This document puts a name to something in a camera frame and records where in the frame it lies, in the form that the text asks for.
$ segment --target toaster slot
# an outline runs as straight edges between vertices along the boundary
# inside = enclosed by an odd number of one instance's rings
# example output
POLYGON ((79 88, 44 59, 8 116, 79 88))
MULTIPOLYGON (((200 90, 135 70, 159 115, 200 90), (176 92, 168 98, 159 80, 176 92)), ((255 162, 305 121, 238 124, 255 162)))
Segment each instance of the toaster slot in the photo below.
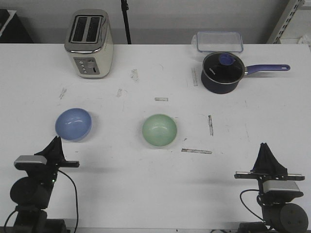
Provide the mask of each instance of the toaster slot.
POLYGON ((97 41, 97 35, 99 30, 99 24, 100 24, 100 17, 92 17, 89 23, 89 28, 87 32, 86 41, 87 42, 96 42, 97 41))
POLYGON ((81 42, 83 40, 84 30, 86 28, 86 22, 87 22, 87 17, 78 17, 76 19, 72 42, 81 42))

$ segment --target blue bowl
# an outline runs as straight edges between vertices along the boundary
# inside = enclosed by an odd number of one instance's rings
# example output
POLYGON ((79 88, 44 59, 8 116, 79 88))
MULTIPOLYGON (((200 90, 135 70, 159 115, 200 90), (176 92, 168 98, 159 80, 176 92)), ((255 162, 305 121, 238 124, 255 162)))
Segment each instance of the blue bowl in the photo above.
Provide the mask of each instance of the blue bowl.
POLYGON ((63 139, 80 141, 91 130, 90 114, 81 108, 71 108, 64 111, 56 120, 55 131, 63 139))

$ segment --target green bowl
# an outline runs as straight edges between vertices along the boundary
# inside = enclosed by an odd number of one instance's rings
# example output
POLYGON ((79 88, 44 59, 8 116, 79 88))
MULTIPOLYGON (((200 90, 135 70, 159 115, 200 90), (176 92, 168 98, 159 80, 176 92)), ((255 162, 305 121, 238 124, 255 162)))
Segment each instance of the green bowl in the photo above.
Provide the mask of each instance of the green bowl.
POLYGON ((174 141, 177 135, 177 126, 173 119, 167 115, 152 115, 143 124, 142 135, 151 145, 163 147, 174 141))

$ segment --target black pole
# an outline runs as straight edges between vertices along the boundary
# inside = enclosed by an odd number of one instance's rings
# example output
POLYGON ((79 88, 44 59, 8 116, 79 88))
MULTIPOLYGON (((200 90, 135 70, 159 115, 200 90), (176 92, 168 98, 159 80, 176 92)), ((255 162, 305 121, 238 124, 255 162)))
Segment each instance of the black pole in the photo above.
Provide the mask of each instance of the black pole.
POLYGON ((130 28, 128 25, 128 18, 127 18, 127 12, 126 12, 129 9, 128 4, 127 4, 127 0, 121 0, 121 9, 122 9, 122 13, 123 13, 126 39, 127 39, 127 43, 130 45, 130 44, 132 44, 132 41, 131 41, 130 28))

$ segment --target toaster knob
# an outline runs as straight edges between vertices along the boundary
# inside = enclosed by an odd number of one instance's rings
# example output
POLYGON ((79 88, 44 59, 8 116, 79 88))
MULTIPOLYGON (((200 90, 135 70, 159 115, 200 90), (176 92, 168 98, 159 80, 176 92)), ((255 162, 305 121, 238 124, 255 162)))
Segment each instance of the toaster knob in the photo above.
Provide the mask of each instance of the toaster knob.
POLYGON ((90 61, 87 62, 86 65, 87 65, 88 68, 93 68, 95 66, 95 62, 90 60, 90 61))

